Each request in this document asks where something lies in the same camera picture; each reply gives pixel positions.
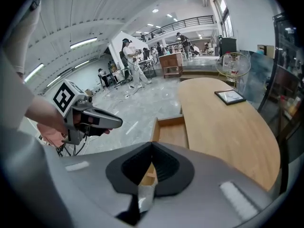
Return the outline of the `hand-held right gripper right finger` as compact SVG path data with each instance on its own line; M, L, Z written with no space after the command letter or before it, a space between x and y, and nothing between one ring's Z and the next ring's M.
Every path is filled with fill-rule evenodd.
M269 193L223 160L152 143L158 184L144 228L234 228L272 203Z

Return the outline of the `person's left hand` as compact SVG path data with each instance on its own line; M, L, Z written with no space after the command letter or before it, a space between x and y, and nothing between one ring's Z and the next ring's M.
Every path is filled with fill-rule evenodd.
M52 146L59 148L64 144L63 141L65 138L63 134L57 131L56 129L40 123L37 124L37 129L40 131L40 134L44 141L48 142Z

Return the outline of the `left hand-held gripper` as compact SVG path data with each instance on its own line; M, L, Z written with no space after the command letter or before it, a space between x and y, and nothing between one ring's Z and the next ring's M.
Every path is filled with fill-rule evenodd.
M86 136L101 136L123 124L120 117L93 107L92 97L67 79L62 81L52 103L63 116L66 143L78 145Z

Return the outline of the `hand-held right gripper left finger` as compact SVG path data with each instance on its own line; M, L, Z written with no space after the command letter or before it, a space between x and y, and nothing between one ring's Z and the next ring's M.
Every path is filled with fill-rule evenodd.
M44 149L45 223L52 228L146 228L138 185L151 163L150 142L107 152L59 157Z

